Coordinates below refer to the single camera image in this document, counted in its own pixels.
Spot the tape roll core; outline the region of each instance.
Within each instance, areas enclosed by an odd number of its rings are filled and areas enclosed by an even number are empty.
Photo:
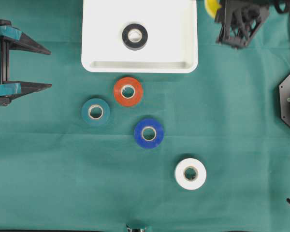
[[[188,179],[186,177],[186,171],[189,168],[192,168],[196,173],[192,179]],[[206,181],[206,169],[197,159],[184,159],[180,161],[175,168],[175,179],[182,188],[187,190],[196,190]]]
[[[93,116],[91,116],[91,111],[94,109],[94,108],[100,108],[101,109],[101,115],[99,116],[99,117],[93,117]],[[103,108],[100,106],[100,105],[92,105],[92,106],[90,106],[89,107],[89,109],[88,109],[88,115],[89,115],[89,117],[91,118],[91,119],[93,119],[93,120],[98,120],[98,119],[100,119],[100,118],[102,118],[102,116],[103,116]]]
[[[122,93],[127,87],[133,89],[133,95],[131,97],[125,97]],[[114,97],[120,105],[124,107],[133,107],[142,100],[142,85],[138,80],[132,77],[124,77],[118,80],[114,85]]]

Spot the white tray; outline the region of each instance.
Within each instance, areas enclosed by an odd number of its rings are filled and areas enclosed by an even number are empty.
[[[90,72],[190,73],[198,65],[196,0],[84,0],[82,64]],[[123,29],[143,25],[148,41],[138,51]]]

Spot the green tablecloth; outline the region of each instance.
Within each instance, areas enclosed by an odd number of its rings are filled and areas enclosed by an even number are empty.
[[[277,92],[290,73],[289,16],[272,7],[251,46],[236,51],[215,44],[220,27],[198,4],[197,70],[132,75],[145,95],[127,109],[112,92],[124,73],[81,65],[81,0],[0,0],[0,18],[53,52],[11,52],[11,80],[53,87],[0,107],[0,229],[123,232],[141,222],[154,232],[290,232],[290,129]],[[94,96],[112,111],[99,128],[80,114]],[[144,116],[165,128],[152,150],[133,138]],[[187,157],[207,169],[196,191],[174,179]]]

